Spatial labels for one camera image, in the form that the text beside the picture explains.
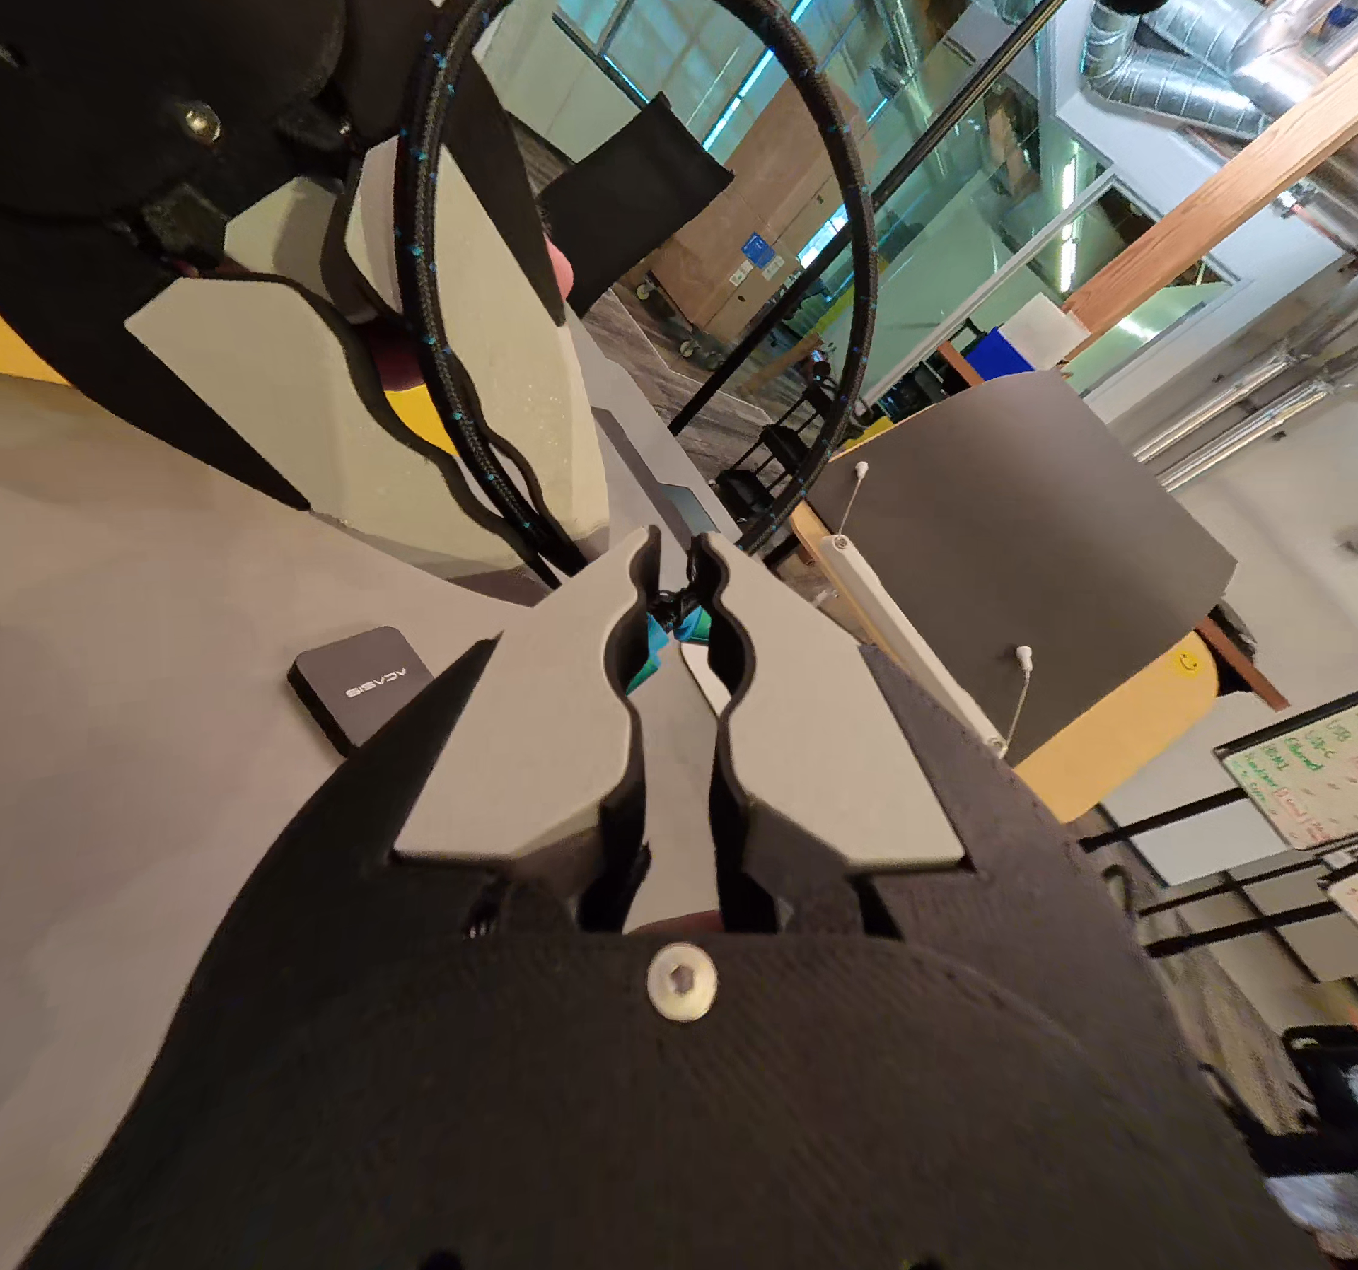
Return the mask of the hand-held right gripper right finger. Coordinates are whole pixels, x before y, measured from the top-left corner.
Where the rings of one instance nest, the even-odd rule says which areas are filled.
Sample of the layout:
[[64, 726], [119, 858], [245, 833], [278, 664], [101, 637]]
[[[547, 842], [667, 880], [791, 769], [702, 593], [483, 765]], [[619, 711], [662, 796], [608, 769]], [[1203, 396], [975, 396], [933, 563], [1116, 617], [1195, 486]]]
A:
[[862, 641], [719, 532], [688, 546], [724, 685], [712, 842], [724, 927], [869, 927], [879, 879], [961, 873], [946, 812]]

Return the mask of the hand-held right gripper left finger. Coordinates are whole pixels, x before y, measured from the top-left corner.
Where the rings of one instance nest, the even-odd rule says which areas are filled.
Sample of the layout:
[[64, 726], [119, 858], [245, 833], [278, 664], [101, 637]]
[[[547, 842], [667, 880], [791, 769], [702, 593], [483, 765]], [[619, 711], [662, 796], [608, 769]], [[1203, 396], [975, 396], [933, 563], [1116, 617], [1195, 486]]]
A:
[[403, 862], [549, 887], [581, 927], [627, 923], [647, 879], [627, 685], [647, 664], [658, 557], [658, 529], [623, 532], [498, 637], [394, 842]]

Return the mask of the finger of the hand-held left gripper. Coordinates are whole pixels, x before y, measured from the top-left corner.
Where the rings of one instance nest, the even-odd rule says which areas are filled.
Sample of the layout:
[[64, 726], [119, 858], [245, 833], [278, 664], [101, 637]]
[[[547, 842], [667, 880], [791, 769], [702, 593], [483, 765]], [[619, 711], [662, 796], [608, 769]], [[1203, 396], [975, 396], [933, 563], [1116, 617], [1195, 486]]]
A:
[[123, 331], [239, 433], [305, 507], [442, 581], [525, 563], [450, 491], [455, 461], [384, 401], [378, 362], [315, 297], [335, 191], [297, 178], [227, 221], [239, 276], [183, 276]]
[[612, 546], [600, 435], [563, 329], [549, 236], [521, 138], [442, 144], [435, 165], [435, 292], [455, 362], [468, 371], [498, 461], [536, 472], [538, 507], [596, 560]]

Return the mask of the black port adapter box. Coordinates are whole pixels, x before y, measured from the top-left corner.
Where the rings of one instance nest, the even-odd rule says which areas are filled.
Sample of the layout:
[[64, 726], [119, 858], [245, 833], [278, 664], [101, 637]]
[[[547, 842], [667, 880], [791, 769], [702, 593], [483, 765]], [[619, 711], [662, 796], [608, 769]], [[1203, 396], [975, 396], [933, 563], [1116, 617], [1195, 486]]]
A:
[[335, 757], [378, 735], [435, 673], [399, 626], [369, 626], [297, 653], [285, 685]]

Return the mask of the black office chair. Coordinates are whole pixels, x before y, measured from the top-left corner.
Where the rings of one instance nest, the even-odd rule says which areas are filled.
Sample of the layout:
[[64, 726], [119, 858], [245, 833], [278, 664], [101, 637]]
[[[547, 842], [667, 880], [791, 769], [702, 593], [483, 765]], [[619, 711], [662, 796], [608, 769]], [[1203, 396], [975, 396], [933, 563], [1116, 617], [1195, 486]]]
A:
[[549, 243], [578, 269], [570, 310], [588, 318], [730, 183], [662, 93], [641, 104], [612, 138], [538, 191]]

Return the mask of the black tilted board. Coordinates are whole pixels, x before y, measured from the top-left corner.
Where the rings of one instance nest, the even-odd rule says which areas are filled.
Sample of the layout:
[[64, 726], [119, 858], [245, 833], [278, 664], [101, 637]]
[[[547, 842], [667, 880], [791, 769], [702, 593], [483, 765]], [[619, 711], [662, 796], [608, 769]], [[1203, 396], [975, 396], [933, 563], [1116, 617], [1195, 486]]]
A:
[[1219, 546], [1063, 373], [962, 388], [836, 458], [809, 486], [1029, 765], [1179, 649], [1228, 593]]

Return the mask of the whiteboard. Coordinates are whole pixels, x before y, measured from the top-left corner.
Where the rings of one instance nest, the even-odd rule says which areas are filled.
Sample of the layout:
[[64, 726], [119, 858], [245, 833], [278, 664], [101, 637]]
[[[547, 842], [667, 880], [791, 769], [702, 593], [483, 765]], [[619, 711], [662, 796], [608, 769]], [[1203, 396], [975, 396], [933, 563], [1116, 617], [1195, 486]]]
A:
[[1290, 851], [1358, 842], [1358, 695], [1211, 745], [1228, 785]]

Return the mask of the wooden beam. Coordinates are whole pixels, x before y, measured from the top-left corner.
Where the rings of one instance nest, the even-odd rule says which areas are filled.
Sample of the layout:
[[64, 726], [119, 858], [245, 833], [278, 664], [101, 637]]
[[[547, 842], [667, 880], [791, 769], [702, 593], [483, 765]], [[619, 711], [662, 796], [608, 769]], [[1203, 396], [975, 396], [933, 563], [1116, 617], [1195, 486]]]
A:
[[1107, 258], [1081, 292], [1068, 297], [1063, 318], [1081, 329], [1081, 342], [1068, 358], [1078, 358], [1134, 306], [1166, 292], [1185, 265], [1211, 253], [1285, 188], [1296, 188], [1324, 160], [1333, 160], [1353, 137], [1358, 137], [1358, 55], [1328, 75], [1315, 93], [1285, 107], [1261, 138], [1248, 138], [1185, 201], [1179, 201], [1121, 258]]

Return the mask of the silver ceiling duct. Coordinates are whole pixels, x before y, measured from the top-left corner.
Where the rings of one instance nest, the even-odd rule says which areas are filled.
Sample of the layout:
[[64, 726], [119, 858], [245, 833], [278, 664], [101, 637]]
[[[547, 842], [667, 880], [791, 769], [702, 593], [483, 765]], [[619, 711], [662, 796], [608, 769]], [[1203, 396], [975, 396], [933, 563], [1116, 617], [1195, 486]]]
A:
[[1094, 6], [1081, 88], [1116, 107], [1261, 138], [1358, 54], [1358, 28], [1309, 29], [1346, 0], [1166, 0], [1153, 14]]

